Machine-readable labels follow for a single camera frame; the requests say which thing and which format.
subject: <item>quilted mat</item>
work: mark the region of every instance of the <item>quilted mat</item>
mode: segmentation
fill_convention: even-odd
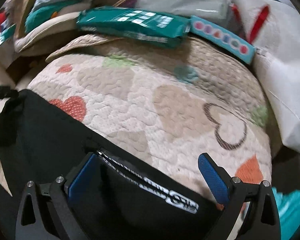
[[[29,89],[205,198],[215,201],[203,152],[244,182],[271,181],[261,87],[210,44],[189,37],[171,50],[89,34],[47,60]]]

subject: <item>colorful circle on box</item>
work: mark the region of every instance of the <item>colorful circle on box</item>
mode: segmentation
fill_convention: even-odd
[[[202,31],[204,28],[204,23],[196,21],[193,23],[193,27],[199,31]]]
[[[230,35],[229,34],[224,34],[222,38],[223,43],[229,43],[230,41]]]
[[[204,27],[204,30],[203,30],[206,34],[211,34],[212,33],[212,27],[211,27],[211,25],[206,25],[205,27]]]
[[[248,54],[248,53],[249,53],[249,48],[248,48],[248,46],[247,46],[247,45],[241,44],[241,46],[240,46],[240,53],[241,53],[241,54]]]
[[[237,39],[232,39],[230,45],[233,49],[238,49],[240,46],[240,42]]]
[[[213,37],[216,39],[222,39],[223,32],[219,29],[215,29],[215,32],[213,33]]]

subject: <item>metal screw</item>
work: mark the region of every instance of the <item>metal screw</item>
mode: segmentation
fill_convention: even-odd
[[[233,181],[234,183],[240,183],[240,182],[241,182],[241,179],[238,178],[238,177],[233,177],[233,178],[232,178],[232,181]]]
[[[63,182],[64,178],[62,176],[56,178],[56,183]]]
[[[269,187],[269,186],[270,186],[270,183],[269,183],[269,181],[267,181],[267,180],[264,180],[264,181],[262,182],[262,184],[263,184],[265,187]]]
[[[27,187],[31,187],[33,184],[34,184],[34,182],[33,182],[32,180],[31,180],[31,181],[28,181]]]

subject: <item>light blue box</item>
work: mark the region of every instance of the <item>light blue box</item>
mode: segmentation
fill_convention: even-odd
[[[256,48],[239,36],[212,22],[191,16],[190,32],[206,38],[228,50],[245,63],[251,64]]]

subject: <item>green package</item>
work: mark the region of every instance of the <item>green package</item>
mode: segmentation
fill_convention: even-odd
[[[190,29],[190,20],[167,13],[103,6],[80,13],[83,31],[128,37],[164,48],[175,48]]]

